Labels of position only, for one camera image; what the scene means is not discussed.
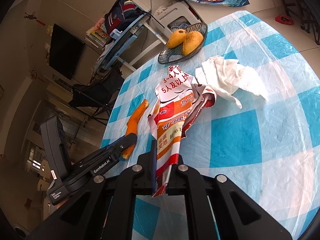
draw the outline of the black tv screen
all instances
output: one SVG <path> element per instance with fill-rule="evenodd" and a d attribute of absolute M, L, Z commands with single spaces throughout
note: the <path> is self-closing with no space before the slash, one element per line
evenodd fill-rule
<path fill-rule="evenodd" d="M 83 47 L 84 42 L 62 29 L 59 25 L 54 24 L 49 66 L 71 80 L 76 71 Z"/>

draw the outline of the white tissue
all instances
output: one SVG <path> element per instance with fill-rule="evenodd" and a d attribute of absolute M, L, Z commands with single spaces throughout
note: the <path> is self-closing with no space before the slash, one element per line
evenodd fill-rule
<path fill-rule="evenodd" d="M 240 101 L 232 94 L 238 88 L 262 96 L 266 101 L 268 95 L 266 88 L 252 67 L 238 64 L 237 59 L 224 59 L 214 56 L 202 62 L 202 68 L 196 68 L 196 78 L 199 84 L 207 84 L 222 98 L 234 101 L 242 108 Z"/>

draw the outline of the tablecloth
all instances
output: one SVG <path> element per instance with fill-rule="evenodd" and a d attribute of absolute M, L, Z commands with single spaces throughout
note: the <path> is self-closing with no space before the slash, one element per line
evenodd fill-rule
<path fill-rule="evenodd" d="M 179 63 L 195 75 L 209 57 L 221 55 L 255 68 L 268 101 L 237 90 L 243 108 L 217 99 L 203 109 L 180 154 L 201 174 L 227 175 L 297 239 L 320 206 L 320 81 L 302 55 L 276 30 L 247 11 L 237 11 L 208 25 L 204 47 Z M 124 82 L 106 127 L 102 147 L 123 136 L 126 123 L 146 98 L 150 107 L 138 126 L 131 158 L 106 175 L 119 174 L 148 152 L 153 137 L 147 115 L 154 89 L 167 74 L 157 56 Z M 138 196 L 132 239 L 188 239 L 183 196 Z"/>

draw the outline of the silver bolt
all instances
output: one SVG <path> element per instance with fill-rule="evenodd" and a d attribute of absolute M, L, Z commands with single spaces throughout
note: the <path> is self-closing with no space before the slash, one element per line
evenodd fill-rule
<path fill-rule="evenodd" d="M 95 177 L 93 178 L 93 181 L 94 181 L 95 183 L 103 182 L 103 180 L 104 180 L 104 177 L 101 176 L 101 175 L 97 175 L 97 176 L 95 176 Z"/>
<path fill-rule="evenodd" d="M 132 170 L 133 171 L 141 171 L 142 170 L 142 166 L 141 165 L 139 165 L 139 164 L 136 164 L 136 165 L 134 165 L 134 166 L 132 166 Z"/>
<path fill-rule="evenodd" d="M 217 176 L 217 181 L 219 181 L 221 183 L 224 183 L 224 182 L 227 181 L 227 177 L 222 175 L 222 174 L 220 174 L 220 175 Z"/>
<path fill-rule="evenodd" d="M 184 165 L 184 164 L 181 164 L 181 165 L 179 165 L 178 169 L 179 169 L 179 171 L 187 171 L 188 170 L 188 166 Z"/>

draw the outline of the fruit bowl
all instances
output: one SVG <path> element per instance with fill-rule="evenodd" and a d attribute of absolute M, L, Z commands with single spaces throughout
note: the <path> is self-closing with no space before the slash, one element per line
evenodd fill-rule
<path fill-rule="evenodd" d="M 200 45 L 194 51 L 192 51 L 186 56 L 182 54 L 182 44 L 180 44 L 179 46 L 173 49 L 169 49 L 167 46 L 164 46 L 164 49 L 162 50 L 162 52 L 159 54 L 159 57 L 158 57 L 159 64 L 173 64 L 179 61 L 187 60 L 193 57 L 195 54 L 197 54 L 198 51 L 203 47 L 203 44 L 205 42 L 205 39 L 207 38 L 207 33 L 208 33 L 207 24 L 196 23 L 188 26 L 187 28 L 185 28 L 185 30 L 187 31 L 187 33 L 191 31 L 200 32 L 203 36 L 203 40 L 200 43 Z"/>

